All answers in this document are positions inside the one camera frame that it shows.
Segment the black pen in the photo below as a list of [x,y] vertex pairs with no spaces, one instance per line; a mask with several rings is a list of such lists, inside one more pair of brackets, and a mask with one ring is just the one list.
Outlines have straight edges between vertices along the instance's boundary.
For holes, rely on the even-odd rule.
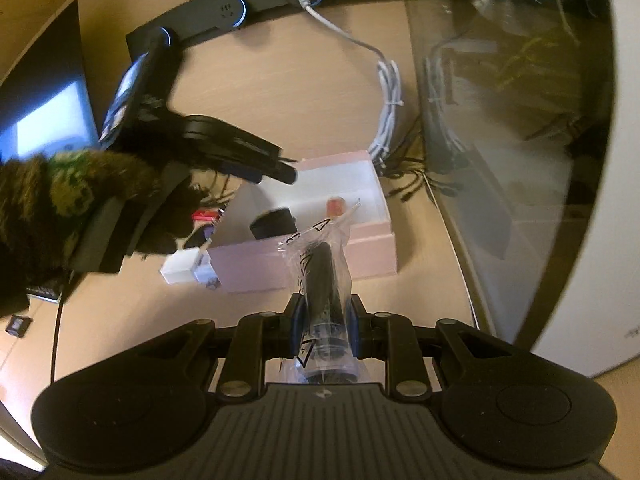
[[303,385],[358,384],[369,379],[367,367],[352,353],[346,310],[352,274],[345,256],[352,217],[359,206],[325,218],[280,244],[297,291],[304,300],[302,339],[296,356],[282,360],[285,382]]

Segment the white battery charger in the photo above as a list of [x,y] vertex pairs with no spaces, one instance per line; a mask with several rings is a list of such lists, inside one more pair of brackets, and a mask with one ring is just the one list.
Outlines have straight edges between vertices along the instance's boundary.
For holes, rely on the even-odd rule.
[[160,267],[160,275],[169,285],[198,283],[209,288],[219,286],[208,252],[198,247],[180,249],[169,255]]

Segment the black small device in box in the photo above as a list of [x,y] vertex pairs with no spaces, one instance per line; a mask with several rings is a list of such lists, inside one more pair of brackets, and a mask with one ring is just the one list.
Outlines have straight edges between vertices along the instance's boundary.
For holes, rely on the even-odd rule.
[[250,224],[250,232],[256,240],[290,235],[297,232],[295,218],[288,207],[273,209],[261,214]]

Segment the pink cardboard box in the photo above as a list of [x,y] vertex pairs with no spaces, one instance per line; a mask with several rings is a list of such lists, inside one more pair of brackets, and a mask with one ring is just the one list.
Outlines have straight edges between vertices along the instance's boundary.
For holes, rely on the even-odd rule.
[[225,292],[262,292],[288,287],[288,268],[279,252],[282,237],[256,240],[250,224],[266,212],[286,208],[306,230],[326,218],[326,203],[341,198],[350,217],[345,256],[353,278],[376,278],[398,269],[396,238],[383,190],[367,152],[311,158],[295,165],[288,185],[265,179],[244,183],[218,223],[208,253]]

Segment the small black card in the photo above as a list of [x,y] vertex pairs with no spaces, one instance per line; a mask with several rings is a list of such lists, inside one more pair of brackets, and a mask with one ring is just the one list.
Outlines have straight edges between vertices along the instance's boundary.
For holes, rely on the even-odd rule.
[[23,338],[32,324],[32,318],[24,315],[12,315],[6,324],[6,333],[12,337]]

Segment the brown plush toy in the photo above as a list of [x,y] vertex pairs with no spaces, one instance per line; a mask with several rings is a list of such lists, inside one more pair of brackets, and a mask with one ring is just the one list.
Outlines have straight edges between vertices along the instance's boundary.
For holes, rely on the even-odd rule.
[[1,165],[1,272],[11,280],[66,266],[90,217],[112,197],[149,203],[160,175],[128,154],[80,150]]

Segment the glass panel computer case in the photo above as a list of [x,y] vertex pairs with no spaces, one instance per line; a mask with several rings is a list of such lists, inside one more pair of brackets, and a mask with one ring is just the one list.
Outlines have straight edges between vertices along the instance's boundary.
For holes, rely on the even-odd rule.
[[406,0],[428,180],[483,330],[639,353],[639,0]]

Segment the black monitor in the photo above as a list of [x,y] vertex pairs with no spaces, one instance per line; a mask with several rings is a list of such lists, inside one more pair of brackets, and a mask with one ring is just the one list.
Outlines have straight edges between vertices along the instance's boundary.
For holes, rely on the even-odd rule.
[[1,85],[1,160],[50,157],[98,145],[72,1]]

